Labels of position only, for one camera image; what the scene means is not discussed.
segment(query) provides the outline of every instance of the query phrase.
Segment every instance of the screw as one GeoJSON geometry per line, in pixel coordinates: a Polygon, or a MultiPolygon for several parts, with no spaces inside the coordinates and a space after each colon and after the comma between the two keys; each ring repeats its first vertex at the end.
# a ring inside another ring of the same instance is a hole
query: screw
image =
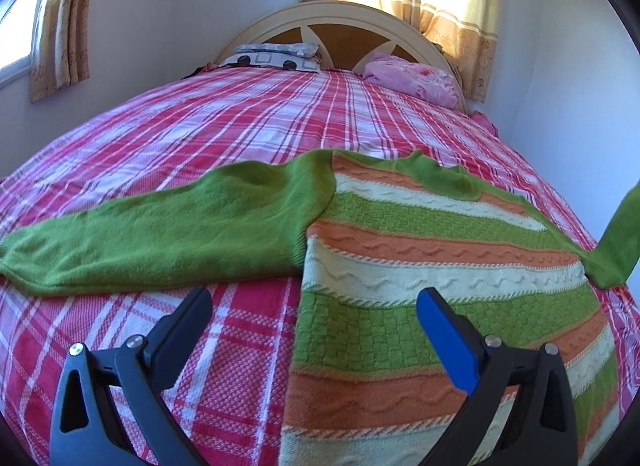
{"type": "Polygon", "coordinates": [[[69,347],[69,354],[72,356],[78,356],[84,350],[84,345],[82,343],[74,343],[69,347]]]}
{"type": "Polygon", "coordinates": [[[550,356],[555,356],[559,352],[558,345],[555,343],[545,343],[545,352],[550,356]]]}
{"type": "Polygon", "coordinates": [[[502,339],[494,334],[489,334],[488,336],[484,337],[484,344],[487,347],[491,347],[492,349],[497,349],[500,345],[502,345],[502,339]]]}
{"type": "Polygon", "coordinates": [[[127,341],[125,341],[125,345],[130,349],[137,349],[145,342],[145,337],[141,334],[134,334],[133,336],[129,336],[127,341]]]}

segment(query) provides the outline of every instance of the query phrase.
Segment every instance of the arched headboard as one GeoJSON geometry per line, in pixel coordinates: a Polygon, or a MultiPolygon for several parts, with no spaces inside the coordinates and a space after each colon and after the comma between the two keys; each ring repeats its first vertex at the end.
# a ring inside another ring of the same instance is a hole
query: arched headboard
{"type": "MultiPolygon", "coordinates": [[[[440,51],[408,23],[381,10],[352,2],[311,1],[286,7],[248,26],[220,53],[221,62],[243,43],[317,43],[322,68],[362,74],[374,51],[394,54],[453,74],[440,51]]],[[[459,109],[466,112],[462,89],[459,109]]]]}

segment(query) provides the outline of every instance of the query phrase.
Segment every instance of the window frame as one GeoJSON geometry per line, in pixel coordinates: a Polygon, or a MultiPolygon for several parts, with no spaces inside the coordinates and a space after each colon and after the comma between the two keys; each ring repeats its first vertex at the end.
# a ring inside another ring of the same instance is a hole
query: window frame
{"type": "MultiPolygon", "coordinates": [[[[36,28],[36,19],[40,14],[40,5],[42,4],[42,0],[37,0],[35,12],[33,13],[33,23],[31,24],[31,42],[32,47],[31,51],[33,51],[33,33],[36,28]]],[[[0,88],[5,86],[6,84],[11,83],[12,81],[21,78],[25,74],[31,70],[31,51],[28,55],[19,60],[14,61],[4,67],[0,67],[0,88]]]]}

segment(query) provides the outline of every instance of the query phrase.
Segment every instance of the bright window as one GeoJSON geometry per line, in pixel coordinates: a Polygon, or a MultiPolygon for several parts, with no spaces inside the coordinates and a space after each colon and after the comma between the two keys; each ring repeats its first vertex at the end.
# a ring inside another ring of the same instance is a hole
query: bright window
{"type": "Polygon", "coordinates": [[[0,22],[0,70],[31,54],[33,21],[40,0],[16,0],[0,22]]]}

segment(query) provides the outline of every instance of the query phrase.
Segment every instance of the plaid blanket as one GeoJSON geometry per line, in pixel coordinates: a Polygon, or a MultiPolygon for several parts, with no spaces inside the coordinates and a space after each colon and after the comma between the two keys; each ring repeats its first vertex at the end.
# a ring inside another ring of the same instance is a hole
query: plaid blanket
{"type": "MultiPolygon", "coordinates": [[[[464,165],[521,194],[585,248],[567,203],[514,150],[460,112],[376,87],[350,72],[214,70],[150,90],[52,142],[0,184],[0,237],[104,200],[186,184],[242,160],[282,163],[314,148],[373,157],[414,149],[464,165]]],[[[163,398],[212,464],[277,461],[300,278],[211,284],[214,316],[163,398]]],[[[44,299],[0,277],[0,410],[47,464],[49,426],[66,351],[98,350],[146,333],[187,290],[44,299]]],[[[640,385],[640,312],[626,287],[594,289],[614,331],[621,415],[640,385]]],[[[127,403],[114,398],[138,454],[154,457],[127,403]]]]}

